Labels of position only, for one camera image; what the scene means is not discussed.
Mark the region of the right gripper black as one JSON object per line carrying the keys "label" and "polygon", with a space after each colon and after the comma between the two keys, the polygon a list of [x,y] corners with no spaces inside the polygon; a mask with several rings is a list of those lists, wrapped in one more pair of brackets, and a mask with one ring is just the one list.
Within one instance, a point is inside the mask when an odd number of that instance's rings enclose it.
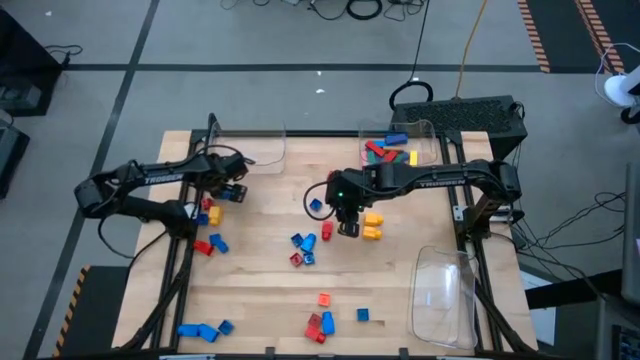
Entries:
{"label": "right gripper black", "polygon": [[[359,210],[371,207],[381,199],[376,180],[379,166],[366,166],[362,169],[347,168],[334,171],[332,179],[327,180],[325,203],[336,211],[353,208]],[[353,212],[349,216],[344,212],[337,213],[338,230],[340,235],[355,238],[359,234],[359,213]]]}

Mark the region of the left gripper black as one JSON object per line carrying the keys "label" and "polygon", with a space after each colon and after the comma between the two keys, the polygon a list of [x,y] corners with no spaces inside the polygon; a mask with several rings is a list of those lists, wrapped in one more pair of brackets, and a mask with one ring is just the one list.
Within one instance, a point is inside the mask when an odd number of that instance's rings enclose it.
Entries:
{"label": "left gripper black", "polygon": [[[218,196],[224,184],[229,181],[237,182],[247,173],[246,158],[241,153],[231,155],[204,154],[210,169],[202,176],[201,184],[209,187],[211,196]],[[248,192],[248,188],[241,184],[233,185],[233,201],[242,203]]]}

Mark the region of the large clear plastic bin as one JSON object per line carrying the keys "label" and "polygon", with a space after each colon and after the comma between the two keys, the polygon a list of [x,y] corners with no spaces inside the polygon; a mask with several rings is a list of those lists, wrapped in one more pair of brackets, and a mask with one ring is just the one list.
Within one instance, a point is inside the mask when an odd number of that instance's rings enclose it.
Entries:
{"label": "large clear plastic bin", "polygon": [[418,339],[459,350],[477,345],[475,274],[466,252],[424,246],[411,282],[409,331]]}

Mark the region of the black perforated computer case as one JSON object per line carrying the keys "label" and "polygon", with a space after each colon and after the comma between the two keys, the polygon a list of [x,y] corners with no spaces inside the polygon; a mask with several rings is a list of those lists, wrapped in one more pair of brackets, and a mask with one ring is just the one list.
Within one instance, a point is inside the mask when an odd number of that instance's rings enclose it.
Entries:
{"label": "black perforated computer case", "polygon": [[492,96],[404,103],[396,106],[391,129],[413,128],[426,120],[426,131],[458,141],[462,132],[486,132],[496,159],[507,157],[528,135],[524,125],[524,106],[512,96]]}

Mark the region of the black mat with hazard stripes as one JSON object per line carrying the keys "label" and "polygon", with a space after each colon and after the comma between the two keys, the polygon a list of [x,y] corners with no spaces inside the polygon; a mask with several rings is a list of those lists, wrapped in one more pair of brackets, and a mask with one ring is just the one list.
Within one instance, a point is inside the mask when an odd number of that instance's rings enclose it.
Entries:
{"label": "black mat with hazard stripes", "polygon": [[123,266],[84,266],[77,277],[53,357],[109,352],[128,273]]}
{"label": "black mat with hazard stripes", "polygon": [[630,72],[640,65],[640,0],[517,0],[544,73]]}

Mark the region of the white paper sheet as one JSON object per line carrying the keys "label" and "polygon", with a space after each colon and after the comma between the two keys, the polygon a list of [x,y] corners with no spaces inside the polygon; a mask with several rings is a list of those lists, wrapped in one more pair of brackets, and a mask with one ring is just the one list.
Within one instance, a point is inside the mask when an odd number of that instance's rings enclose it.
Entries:
{"label": "white paper sheet", "polygon": [[[521,271],[520,275],[525,290],[550,285],[549,281],[527,272]],[[536,339],[545,345],[553,346],[555,343],[556,309],[534,309],[531,310],[531,316],[536,333]]]}

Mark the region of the black equipment box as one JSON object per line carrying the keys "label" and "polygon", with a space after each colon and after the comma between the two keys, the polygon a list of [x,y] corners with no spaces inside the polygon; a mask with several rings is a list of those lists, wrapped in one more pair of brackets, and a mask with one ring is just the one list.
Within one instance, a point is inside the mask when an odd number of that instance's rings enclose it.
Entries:
{"label": "black equipment box", "polygon": [[0,119],[0,200],[4,199],[30,137]]}

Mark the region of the black cabinet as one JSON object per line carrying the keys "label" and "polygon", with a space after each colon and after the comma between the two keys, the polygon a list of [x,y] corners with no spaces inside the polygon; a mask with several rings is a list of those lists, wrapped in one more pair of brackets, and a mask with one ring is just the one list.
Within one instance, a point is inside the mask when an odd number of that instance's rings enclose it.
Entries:
{"label": "black cabinet", "polygon": [[62,66],[0,7],[0,110],[13,117],[47,113]]}

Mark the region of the grey monitor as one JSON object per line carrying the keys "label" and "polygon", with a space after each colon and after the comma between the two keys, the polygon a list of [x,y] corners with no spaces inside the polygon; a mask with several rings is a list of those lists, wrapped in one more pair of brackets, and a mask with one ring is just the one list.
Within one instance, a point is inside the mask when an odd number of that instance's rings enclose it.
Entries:
{"label": "grey monitor", "polygon": [[626,167],[621,294],[640,306],[640,163]]}

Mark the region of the dark grey device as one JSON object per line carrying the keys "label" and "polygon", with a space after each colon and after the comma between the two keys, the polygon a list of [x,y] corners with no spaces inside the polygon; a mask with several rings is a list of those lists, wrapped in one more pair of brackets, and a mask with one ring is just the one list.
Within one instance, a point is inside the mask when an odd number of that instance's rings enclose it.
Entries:
{"label": "dark grey device", "polygon": [[640,360],[640,307],[605,296],[597,300],[596,360]]}

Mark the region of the white round device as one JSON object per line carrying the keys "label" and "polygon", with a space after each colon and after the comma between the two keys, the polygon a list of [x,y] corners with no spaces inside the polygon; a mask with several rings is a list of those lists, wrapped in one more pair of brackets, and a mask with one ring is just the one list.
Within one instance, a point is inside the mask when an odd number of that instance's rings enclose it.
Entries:
{"label": "white round device", "polygon": [[599,75],[604,73],[605,58],[613,51],[624,46],[640,54],[640,49],[628,43],[613,43],[605,48],[600,56],[600,63],[594,74],[594,91],[598,97],[610,105],[620,108],[620,119],[627,125],[635,125],[640,129],[640,64],[630,73],[617,72],[599,85]]}

